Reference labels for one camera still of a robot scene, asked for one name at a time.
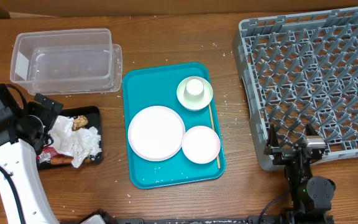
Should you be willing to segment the small white plate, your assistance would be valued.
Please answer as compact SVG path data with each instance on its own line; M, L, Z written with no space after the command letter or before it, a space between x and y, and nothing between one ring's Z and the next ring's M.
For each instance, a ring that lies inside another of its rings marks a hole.
M195 126L183 136L181 148L184 155L196 164L215 160L213 130L207 126Z

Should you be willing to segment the white napkin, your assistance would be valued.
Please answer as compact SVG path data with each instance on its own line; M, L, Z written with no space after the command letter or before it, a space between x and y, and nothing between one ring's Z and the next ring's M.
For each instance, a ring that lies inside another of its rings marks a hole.
M59 154L72 156L76 144L76 135L72 130L73 118L58 116L49 135L53 138L51 145Z
M95 127L89 129L81 128L74 131L69 140L70 144L68 148L73 158L71 161L73 167L79 168L86 157L96 156L101 152L100 141L101 136Z

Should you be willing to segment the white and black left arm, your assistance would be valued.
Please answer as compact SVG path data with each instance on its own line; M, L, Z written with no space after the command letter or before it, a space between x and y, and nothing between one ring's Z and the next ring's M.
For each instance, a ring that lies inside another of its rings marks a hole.
M63 105L36 94L18 104L11 84L0 84L0 195L9 223L57 223L36 157L53 143L49 134Z

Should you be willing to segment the brown food chunk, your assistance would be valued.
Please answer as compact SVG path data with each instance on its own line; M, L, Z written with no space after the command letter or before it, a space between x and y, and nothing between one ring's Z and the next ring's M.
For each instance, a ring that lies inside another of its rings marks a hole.
M80 115L73 120L72 131L77 131L81 128L84 128L88 124L87 117Z

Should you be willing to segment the red snack wrapper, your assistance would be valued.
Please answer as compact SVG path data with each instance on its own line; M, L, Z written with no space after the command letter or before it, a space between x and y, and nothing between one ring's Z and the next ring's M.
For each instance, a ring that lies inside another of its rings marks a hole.
M47 147L41 152L41 154L37 156L37 161L39 163L50 162L51 159L58 156L59 153L55 150L54 147Z

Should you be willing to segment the large white plate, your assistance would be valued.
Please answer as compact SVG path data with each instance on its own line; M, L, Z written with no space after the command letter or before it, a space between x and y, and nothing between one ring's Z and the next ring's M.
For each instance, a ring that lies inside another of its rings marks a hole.
M166 106L149 106L133 117L127 138L139 157L158 162L181 149L184 134L185 124L178 113Z

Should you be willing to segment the wooden chopstick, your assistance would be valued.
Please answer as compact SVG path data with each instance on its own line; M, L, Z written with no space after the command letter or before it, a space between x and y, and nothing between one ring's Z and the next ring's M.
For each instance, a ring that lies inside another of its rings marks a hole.
M209 116L210 116L210 121L211 121L211 129L213 130L214 153L216 155L217 167L218 167L218 169L220 169L221 168L221 163L220 163L220 158L219 158L219 152L220 152L220 146L221 146L220 145L220 138L215 132L214 120L213 120L213 112L212 112L211 105L209 104L208 107L209 107Z

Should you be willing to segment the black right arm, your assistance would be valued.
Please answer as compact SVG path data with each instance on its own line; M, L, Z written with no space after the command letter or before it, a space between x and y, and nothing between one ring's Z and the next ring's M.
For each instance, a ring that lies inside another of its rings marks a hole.
M321 176L314 176L311 163L322 158L328 145L312 125L306 125L306 136L291 148L281 147L273 124L270 125L264 154L273 156L274 165L283 165L289 189L271 201L258 216L258 223L280 224L334 224L326 214L331 209L335 183ZM275 216L266 215L274 203L291 195L291 208L284 208Z

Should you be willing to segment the white cup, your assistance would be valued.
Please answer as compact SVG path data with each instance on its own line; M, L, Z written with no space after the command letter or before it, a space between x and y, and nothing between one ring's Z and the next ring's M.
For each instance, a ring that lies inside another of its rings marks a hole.
M204 92L203 82L197 78L191 79L186 84L186 91L190 96L200 96Z

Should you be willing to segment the white bowl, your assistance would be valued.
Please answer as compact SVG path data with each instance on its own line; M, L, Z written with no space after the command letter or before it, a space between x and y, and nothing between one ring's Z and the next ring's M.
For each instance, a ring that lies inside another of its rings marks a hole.
M213 88L210 82L202 77L188 77L178 85L177 99L186 109L199 111L212 102Z

